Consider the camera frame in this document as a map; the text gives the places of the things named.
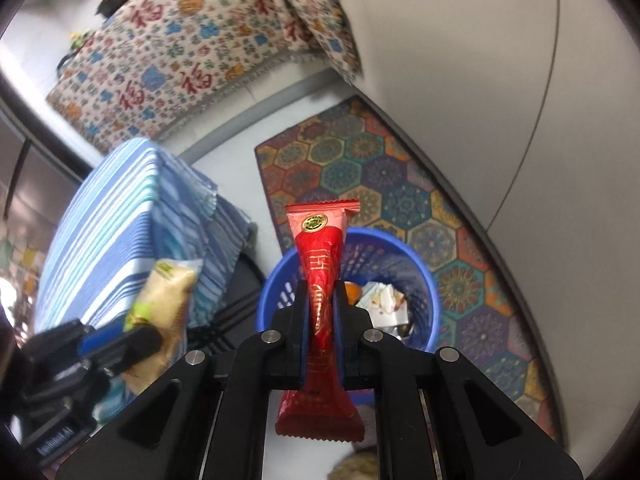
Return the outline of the pale yellow snack packet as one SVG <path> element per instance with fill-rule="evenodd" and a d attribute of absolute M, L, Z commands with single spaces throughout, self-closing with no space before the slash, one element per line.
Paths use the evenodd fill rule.
<path fill-rule="evenodd" d="M 138 325 L 155 327 L 162 342 L 157 352 L 126 370 L 124 382 L 140 394 L 163 375 L 174 362 L 186 333 L 191 294 L 198 282 L 201 260 L 160 259 L 126 316 L 124 331 Z"/>

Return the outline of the patterned fu character cloth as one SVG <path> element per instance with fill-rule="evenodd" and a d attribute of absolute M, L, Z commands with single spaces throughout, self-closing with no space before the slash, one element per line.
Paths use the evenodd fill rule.
<path fill-rule="evenodd" d="M 340 0 L 129 0 L 64 68 L 47 102 L 106 155 L 163 139 L 281 63 L 360 59 Z"/>

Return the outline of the red snack wrapper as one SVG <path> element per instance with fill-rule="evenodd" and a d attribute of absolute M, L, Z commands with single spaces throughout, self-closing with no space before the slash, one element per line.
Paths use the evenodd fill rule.
<path fill-rule="evenodd" d="M 332 304 L 349 220 L 359 211 L 359 200 L 286 208 L 307 283 L 308 352 L 302 388 L 281 398 L 279 436 L 337 442 L 359 442 L 364 437 L 362 419 L 338 377 Z"/>

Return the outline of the blue striped tablecloth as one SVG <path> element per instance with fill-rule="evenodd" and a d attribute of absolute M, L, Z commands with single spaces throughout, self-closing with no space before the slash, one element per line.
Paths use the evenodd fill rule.
<path fill-rule="evenodd" d="M 112 322 L 132 307 L 160 259 L 201 263 L 184 327 L 206 326 L 224 307 L 251 230 L 250 218 L 204 174 L 149 140 L 127 141 L 93 170 L 58 225 L 34 329 Z"/>

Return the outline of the colourful hexagon floor mat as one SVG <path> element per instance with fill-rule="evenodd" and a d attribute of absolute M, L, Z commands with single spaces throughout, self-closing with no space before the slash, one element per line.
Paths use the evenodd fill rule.
<path fill-rule="evenodd" d="M 379 114 L 353 96 L 255 150 L 281 249 L 289 204 L 356 198 L 352 223 L 408 244 L 442 307 L 437 342 L 459 348 L 554 440 L 562 424 L 539 346 L 484 243 Z"/>

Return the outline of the blue plastic trash basket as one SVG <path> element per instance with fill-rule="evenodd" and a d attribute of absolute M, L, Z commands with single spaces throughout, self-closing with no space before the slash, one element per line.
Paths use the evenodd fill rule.
<path fill-rule="evenodd" d="M 296 294 L 306 298 L 307 285 L 300 270 L 298 252 L 292 248 L 271 272 L 260 295 L 257 309 L 257 330 L 274 328 L 286 335 L 290 329 L 291 307 Z M 342 250 L 341 283 L 334 287 L 330 304 L 334 307 L 334 364 L 338 385 L 346 392 L 345 399 L 354 405 L 375 402 L 392 408 L 425 404 L 425 377 L 430 372 L 437 329 L 439 303 L 430 272 L 418 254 L 396 237 L 382 231 L 349 228 Z M 392 336 L 374 343 L 363 339 L 366 330 L 374 329 L 371 315 L 361 308 L 346 304 L 343 282 L 365 285 L 377 282 L 393 285 L 405 294 L 411 312 L 413 329 L 408 342 L 392 342 Z"/>

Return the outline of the red white paper carton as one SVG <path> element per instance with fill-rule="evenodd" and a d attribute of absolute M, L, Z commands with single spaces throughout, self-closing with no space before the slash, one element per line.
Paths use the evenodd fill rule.
<path fill-rule="evenodd" d="M 406 295 L 391 284 L 367 282 L 356 306 L 368 312 L 374 328 L 395 328 L 409 323 Z"/>

